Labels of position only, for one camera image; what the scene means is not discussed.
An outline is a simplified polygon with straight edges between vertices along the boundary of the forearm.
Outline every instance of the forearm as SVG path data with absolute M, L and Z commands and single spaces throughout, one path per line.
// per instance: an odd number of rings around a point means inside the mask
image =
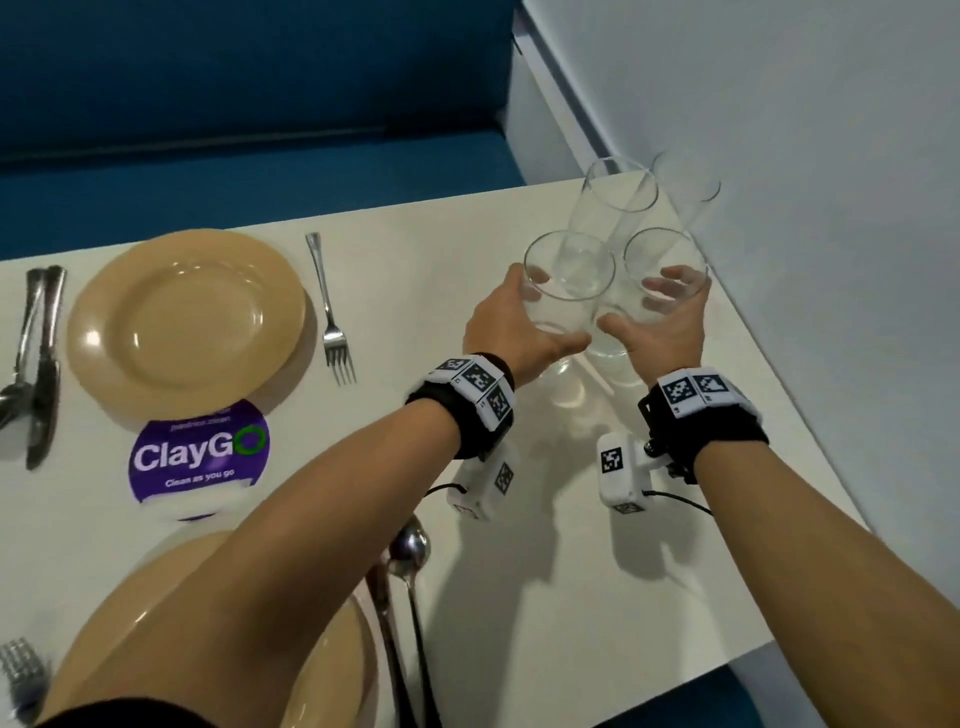
M 821 715 L 960 724 L 960 613 L 761 443 L 712 443 L 697 478 L 760 611 Z
M 220 728 L 277 725 L 327 622 L 460 444 L 414 402 L 315 458 L 154 609 L 75 704 L 149 695 Z

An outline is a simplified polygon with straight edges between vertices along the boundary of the white camera device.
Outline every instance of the white camera device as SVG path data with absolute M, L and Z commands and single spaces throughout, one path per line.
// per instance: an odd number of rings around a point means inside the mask
M 446 491 L 446 502 L 467 518 L 492 521 L 516 479 L 518 462 L 519 453 L 508 442 L 500 443 L 486 462 L 464 460 L 451 481 L 454 487 Z
M 627 432 L 608 432 L 597 440 L 600 500 L 617 513 L 645 511 L 643 492 L 653 489 L 650 473 L 671 463 L 669 455 L 650 457 L 643 447 Z

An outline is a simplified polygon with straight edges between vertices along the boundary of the black wristband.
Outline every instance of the black wristband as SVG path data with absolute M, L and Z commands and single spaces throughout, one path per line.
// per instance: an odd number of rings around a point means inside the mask
M 491 361 L 499 368 L 499 363 Z M 433 400 L 439 403 L 460 428 L 460 449 L 454 455 L 454 460 L 469 460 L 470 458 L 486 458 L 492 452 L 503 436 L 507 434 L 514 423 L 514 413 L 507 415 L 504 421 L 494 432 L 490 432 L 480 420 L 476 407 L 461 397 L 449 384 L 424 382 L 420 388 L 407 398 L 406 404 L 417 400 Z
M 657 385 L 640 400 L 640 414 L 650 427 L 647 454 L 670 455 L 675 470 L 686 482 L 697 482 L 693 463 L 712 442 L 762 442 L 770 444 L 753 413 L 737 404 L 708 407 L 685 417 L 675 417 L 666 395 Z
M 510 385 L 511 391 L 516 391 L 516 381 L 514 380 L 514 373 L 510 371 L 510 367 L 507 366 L 507 362 L 497 356 L 495 353 L 489 352 L 473 352 L 479 354 L 480 356 L 486 356 L 487 360 L 493 364 L 494 367 L 503 372 L 503 376 L 507 378 L 507 383 Z

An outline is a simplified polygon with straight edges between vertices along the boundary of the plate center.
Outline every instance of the plate center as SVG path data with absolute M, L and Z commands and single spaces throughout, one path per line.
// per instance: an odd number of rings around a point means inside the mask
M 238 364 L 263 326 L 263 286 L 218 261 L 178 263 L 144 280 L 111 322 L 120 366 L 153 385 L 209 383 Z

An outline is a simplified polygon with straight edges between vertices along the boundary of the silver fork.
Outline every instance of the silver fork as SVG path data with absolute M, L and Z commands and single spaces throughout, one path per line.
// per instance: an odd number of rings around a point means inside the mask
M 326 291 L 326 276 L 324 275 L 324 259 L 320 255 L 320 236 L 315 232 L 306 234 L 306 244 L 313 256 L 313 266 L 317 269 L 317 278 L 320 280 L 320 293 L 324 297 L 324 312 L 326 313 L 326 331 L 324 331 L 324 353 L 326 366 L 333 370 L 337 379 L 337 386 L 356 382 L 357 375 L 353 371 L 353 358 L 347 346 L 347 336 L 333 323 L 333 309 L 330 308 L 330 295 Z
M 33 725 L 50 689 L 50 670 L 24 639 L 0 644 L 0 670 L 7 676 L 17 720 Z

